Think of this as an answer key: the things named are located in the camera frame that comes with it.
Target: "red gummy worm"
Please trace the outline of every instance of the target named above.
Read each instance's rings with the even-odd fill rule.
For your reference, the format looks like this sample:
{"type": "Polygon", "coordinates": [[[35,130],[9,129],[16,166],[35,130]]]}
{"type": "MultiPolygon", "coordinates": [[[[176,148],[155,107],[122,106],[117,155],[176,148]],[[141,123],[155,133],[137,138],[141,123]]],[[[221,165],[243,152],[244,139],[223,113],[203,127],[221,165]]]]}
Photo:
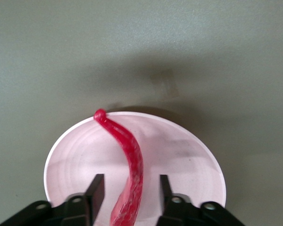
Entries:
{"type": "Polygon", "coordinates": [[[117,140],[129,163],[129,178],[112,210],[110,226],[133,226],[142,197],[143,161],[141,149],[133,134],[125,127],[108,119],[105,110],[97,110],[94,119],[117,140]]]}

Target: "red gummy candy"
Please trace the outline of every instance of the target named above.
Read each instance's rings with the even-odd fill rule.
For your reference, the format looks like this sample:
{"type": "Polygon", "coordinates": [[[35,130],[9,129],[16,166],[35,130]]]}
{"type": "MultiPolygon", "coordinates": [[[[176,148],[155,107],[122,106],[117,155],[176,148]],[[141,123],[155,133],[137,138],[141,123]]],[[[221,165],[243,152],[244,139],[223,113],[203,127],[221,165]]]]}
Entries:
{"type": "Polygon", "coordinates": [[[112,210],[110,226],[133,226],[142,197],[143,160],[141,149],[133,134],[125,127],[108,119],[105,110],[97,110],[94,119],[117,140],[129,163],[129,178],[112,210]]]}

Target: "screw hole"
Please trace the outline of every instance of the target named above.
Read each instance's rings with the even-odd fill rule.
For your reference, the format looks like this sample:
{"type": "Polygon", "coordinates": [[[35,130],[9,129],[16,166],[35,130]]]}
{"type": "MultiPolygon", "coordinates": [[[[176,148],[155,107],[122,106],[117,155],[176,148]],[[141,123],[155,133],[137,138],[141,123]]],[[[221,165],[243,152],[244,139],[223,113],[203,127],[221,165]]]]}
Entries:
{"type": "Polygon", "coordinates": [[[80,202],[82,199],[81,198],[76,198],[76,199],[73,199],[72,202],[76,203],[76,202],[80,202]]]}
{"type": "Polygon", "coordinates": [[[37,210],[42,210],[42,209],[44,209],[46,206],[47,206],[46,204],[41,204],[41,205],[38,205],[38,206],[36,207],[36,209],[37,209],[37,210]]]}
{"type": "Polygon", "coordinates": [[[216,207],[215,207],[213,204],[211,204],[211,203],[206,203],[206,204],[204,205],[204,207],[205,207],[206,209],[208,209],[208,210],[214,210],[214,209],[216,209],[216,207]]]}
{"type": "Polygon", "coordinates": [[[181,199],[179,197],[173,197],[172,202],[181,203],[181,199]]]}

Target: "gray table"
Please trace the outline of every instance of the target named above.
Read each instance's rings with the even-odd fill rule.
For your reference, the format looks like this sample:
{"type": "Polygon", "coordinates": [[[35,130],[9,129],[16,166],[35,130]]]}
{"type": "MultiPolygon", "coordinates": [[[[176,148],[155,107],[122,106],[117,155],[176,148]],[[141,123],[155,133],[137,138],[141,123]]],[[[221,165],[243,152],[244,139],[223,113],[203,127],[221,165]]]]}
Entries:
{"type": "Polygon", "coordinates": [[[283,225],[283,0],[0,0],[0,222],[45,199],[67,128],[128,106],[210,148],[242,222],[283,225]]]}

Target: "white plate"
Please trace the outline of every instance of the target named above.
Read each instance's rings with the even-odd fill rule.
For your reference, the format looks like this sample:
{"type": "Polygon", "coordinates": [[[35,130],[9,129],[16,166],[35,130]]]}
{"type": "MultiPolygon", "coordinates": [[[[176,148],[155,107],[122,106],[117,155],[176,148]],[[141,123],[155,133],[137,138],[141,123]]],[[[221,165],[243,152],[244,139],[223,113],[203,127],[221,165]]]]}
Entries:
{"type": "MultiPolygon", "coordinates": [[[[188,195],[195,206],[206,201],[225,205],[222,171],[192,133],[150,114],[113,112],[108,117],[129,129],[141,147],[144,187],[136,226],[154,226],[161,215],[160,174],[167,174],[173,192],[188,195]]],[[[52,147],[44,170],[47,199],[60,205],[69,195],[84,192],[97,173],[105,174],[106,194],[95,226],[108,226],[128,164],[116,140],[91,117],[68,129],[52,147]]]]}

